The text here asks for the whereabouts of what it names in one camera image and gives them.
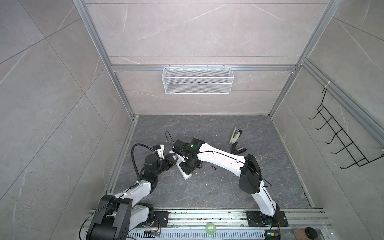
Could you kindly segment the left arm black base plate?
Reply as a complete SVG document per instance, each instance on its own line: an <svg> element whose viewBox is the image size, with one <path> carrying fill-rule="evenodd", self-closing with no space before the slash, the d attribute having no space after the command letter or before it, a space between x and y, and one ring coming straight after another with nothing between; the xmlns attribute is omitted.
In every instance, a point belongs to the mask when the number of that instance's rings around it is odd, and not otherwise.
<svg viewBox="0 0 384 240"><path fill-rule="evenodd" d="M154 228L166 228L169 221L169 212L167 211L155 211L149 213L147 220L142 224L143 227L154 227Z"/></svg>

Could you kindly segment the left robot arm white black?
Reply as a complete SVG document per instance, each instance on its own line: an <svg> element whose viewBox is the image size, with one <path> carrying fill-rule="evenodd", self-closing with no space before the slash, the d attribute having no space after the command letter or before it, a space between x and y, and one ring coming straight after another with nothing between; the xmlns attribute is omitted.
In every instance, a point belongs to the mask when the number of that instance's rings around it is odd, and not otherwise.
<svg viewBox="0 0 384 240"><path fill-rule="evenodd" d="M119 194L107 194L100 199L85 239L125 240L136 226L150 226L154 221L154 207L141 200L154 191L158 176L172 168L176 161L175 153L164 157L148 155L140 181Z"/></svg>

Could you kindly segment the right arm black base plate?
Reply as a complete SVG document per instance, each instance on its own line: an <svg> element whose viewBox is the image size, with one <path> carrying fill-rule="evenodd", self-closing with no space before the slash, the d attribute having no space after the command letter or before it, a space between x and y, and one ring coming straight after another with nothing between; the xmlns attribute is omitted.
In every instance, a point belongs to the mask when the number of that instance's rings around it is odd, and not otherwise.
<svg viewBox="0 0 384 240"><path fill-rule="evenodd" d="M260 211L246 211L249 227L288 227L289 223L285 212L279 211L273 217L262 214Z"/></svg>

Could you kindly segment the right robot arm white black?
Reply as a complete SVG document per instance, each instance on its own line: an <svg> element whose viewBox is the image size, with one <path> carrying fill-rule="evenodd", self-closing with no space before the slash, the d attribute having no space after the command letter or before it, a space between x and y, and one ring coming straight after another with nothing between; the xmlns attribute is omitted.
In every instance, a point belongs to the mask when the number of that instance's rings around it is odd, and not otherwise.
<svg viewBox="0 0 384 240"><path fill-rule="evenodd" d="M253 155L244 157L227 153L199 139L192 139L189 143L177 140L170 154L176 155L176 165L186 180L203 162L230 171L239 177L239 188L250 194L257 203L264 223L274 225L278 222L280 207L270 196L261 168Z"/></svg>

